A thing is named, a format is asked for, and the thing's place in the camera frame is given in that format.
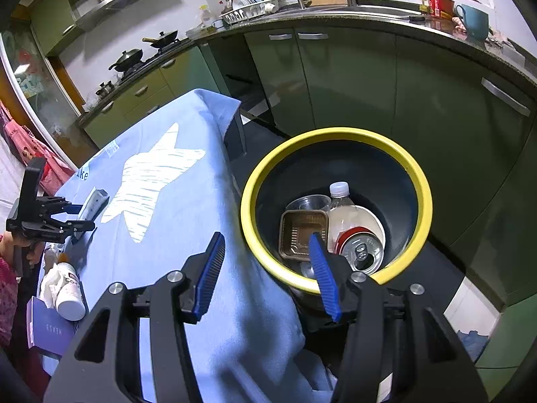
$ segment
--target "person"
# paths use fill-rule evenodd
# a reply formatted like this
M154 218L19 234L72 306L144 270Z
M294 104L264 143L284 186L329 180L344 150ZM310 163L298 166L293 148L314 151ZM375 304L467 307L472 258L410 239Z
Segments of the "person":
M0 347L7 347L11 340L13 317L17 309L17 276L13 270L14 248L29 247L32 242L20 235L5 231L0 235ZM39 262L45 244L37 243L26 258L30 264Z

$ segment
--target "yellow bin rim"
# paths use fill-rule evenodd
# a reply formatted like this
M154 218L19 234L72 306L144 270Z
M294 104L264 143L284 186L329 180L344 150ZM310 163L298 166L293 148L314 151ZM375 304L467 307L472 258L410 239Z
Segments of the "yellow bin rim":
M263 244L255 221L256 200L261 184L282 159L307 145L330 140L362 142L384 151L405 169L416 191L418 219L414 234L398 258L371 276L377 283L383 284L393 279L415 259L427 240L433 215L431 189L421 167L403 147L378 133L351 127L331 127L302 133L274 148L256 166L246 182L241 200L241 224L244 237L253 255L270 274L289 286L317 295L320 292L316 280L300 276L281 264Z

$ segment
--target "blue tablecloth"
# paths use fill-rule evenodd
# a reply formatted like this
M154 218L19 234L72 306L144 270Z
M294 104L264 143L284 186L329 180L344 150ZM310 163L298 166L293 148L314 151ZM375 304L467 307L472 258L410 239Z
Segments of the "blue tablecloth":
M111 201L97 228L67 250L91 308L114 281L150 285L205 250L215 231L226 258L209 312L186 325L203 401L327 402L332 380L304 337L289 295L246 249L223 138L239 102L195 90L168 103L87 162L58 195ZM144 398L155 401L148 320L140 324ZM44 358L52 374L57 362Z

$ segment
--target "plate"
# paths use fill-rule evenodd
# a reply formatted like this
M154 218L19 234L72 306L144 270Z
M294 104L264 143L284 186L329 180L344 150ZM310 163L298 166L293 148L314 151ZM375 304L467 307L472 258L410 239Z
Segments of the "plate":
M248 4L250 4L248 3L248 0L233 0L233 3L232 3L233 10L237 10L238 8L241 8Z

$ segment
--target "pink bag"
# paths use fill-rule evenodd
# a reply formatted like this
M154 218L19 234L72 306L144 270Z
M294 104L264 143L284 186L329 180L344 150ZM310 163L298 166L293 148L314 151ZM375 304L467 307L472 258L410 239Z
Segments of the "pink bag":
M28 165L28 162L36 156L47 160L40 185L47 194L55 195L75 172L39 141L28 127L18 124L1 101L0 124L6 136L13 141L25 165Z

